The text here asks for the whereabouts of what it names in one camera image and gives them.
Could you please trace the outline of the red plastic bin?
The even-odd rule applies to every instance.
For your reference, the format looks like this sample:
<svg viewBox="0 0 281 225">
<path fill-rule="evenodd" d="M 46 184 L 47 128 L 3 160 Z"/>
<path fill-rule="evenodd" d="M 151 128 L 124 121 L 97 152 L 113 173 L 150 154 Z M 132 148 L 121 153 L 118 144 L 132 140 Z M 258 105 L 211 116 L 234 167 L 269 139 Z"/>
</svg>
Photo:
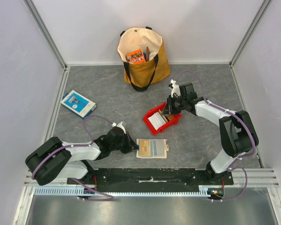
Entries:
<svg viewBox="0 0 281 225">
<path fill-rule="evenodd" d="M 143 121 L 149 128 L 152 135 L 162 133 L 170 126 L 178 124 L 178 121 L 182 117 L 181 113 L 175 115 L 164 115 L 162 110 L 165 108 L 165 106 L 166 102 L 149 110 L 143 117 Z"/>
</svg>

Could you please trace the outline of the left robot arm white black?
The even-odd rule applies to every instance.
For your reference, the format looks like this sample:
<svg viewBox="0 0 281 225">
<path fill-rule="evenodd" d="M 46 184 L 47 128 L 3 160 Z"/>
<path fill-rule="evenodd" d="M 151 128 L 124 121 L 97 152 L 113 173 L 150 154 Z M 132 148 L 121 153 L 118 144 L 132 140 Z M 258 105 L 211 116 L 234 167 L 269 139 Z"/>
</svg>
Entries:
<svg viewBox="0 0 281 225">
<path fill-rule="evenodd" d="M 93 142 L 69 143 L 52 137 L 32 152 L 25 159 L 25 164 L 31 172 L 31 178 L 40 186 L 56 178 L 71 177 L 89 184 L 94 178 L 89 161 L 104 159 L 113 151 L 127 154 L 138 148 L 123 127 L 115 126 Z"/>
</svg>

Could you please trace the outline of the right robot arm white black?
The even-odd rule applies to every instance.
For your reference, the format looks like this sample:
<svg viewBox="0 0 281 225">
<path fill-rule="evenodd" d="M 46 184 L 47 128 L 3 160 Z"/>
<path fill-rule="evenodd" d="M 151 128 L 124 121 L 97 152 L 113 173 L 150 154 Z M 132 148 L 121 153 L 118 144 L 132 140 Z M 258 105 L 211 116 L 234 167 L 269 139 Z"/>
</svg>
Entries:
<svg viewBox="0 0 281 225">
<path fill-rule="evenodd" d="M 222 149 L 206 166 L 205 179 L 209 184 L 217 184 L 236 160 L 251 150 L 256 151 L 259 139 L 247 111 L 230 111 L 198 97 L 192 83 L 178 85 L 171 80 L 169 88 L 171 94 L 163 114 L 176 115 L 187 111 L 219 127 Z"/>
</svg>

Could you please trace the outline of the beige leather card holder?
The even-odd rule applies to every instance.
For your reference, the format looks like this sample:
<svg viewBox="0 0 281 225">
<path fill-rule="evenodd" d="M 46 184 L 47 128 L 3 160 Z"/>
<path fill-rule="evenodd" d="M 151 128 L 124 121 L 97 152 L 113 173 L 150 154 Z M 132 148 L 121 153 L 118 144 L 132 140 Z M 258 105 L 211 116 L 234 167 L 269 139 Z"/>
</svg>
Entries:
<svg viewBox="0 0 281 225">
<path fill-rule="evenodd" d="M 166 159 L 169 151 L 167 139 L 137 139 L 139 148 L 136 151 L 137 158 Z"/>
</svg>

